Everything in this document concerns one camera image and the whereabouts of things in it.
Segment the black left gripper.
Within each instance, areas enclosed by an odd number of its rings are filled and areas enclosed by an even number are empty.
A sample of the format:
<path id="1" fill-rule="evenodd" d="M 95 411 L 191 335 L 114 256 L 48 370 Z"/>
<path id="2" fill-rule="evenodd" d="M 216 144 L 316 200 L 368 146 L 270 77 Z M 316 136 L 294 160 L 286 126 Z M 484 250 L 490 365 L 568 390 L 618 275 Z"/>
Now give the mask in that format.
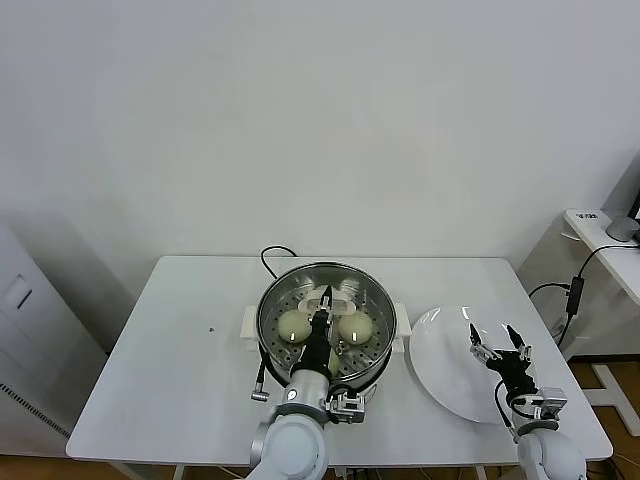
<path id="1" fill-rule="evenodd" d="M 317 373 L 330 373 L 329 314 L 333 311 L 333 289 L 327 285 L 317 300 L 316 312 L 311 321 L 311 333 L 301 354 L 299 368 Z"/>

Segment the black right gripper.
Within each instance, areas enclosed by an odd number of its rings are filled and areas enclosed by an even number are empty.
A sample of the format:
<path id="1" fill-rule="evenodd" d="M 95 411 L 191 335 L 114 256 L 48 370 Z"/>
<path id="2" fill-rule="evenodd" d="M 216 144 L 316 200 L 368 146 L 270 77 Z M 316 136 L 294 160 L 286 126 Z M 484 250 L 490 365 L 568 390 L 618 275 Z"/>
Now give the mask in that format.
<path id="1" fill-rule="evenodd" d="M 470 352 L 481 363 L 489 361 L 489 369 L 497 372 L 503 380 L 508 395 L 536 394 L 538 389 L 532 376 L 527 373 L 531 366 L 531 346 L 527 345 L 521 335 L 511 326 L 507 326 L 509 338 L 517 350 L 494 351 L 483 343 L 475 325 L 470 328 Z"/>

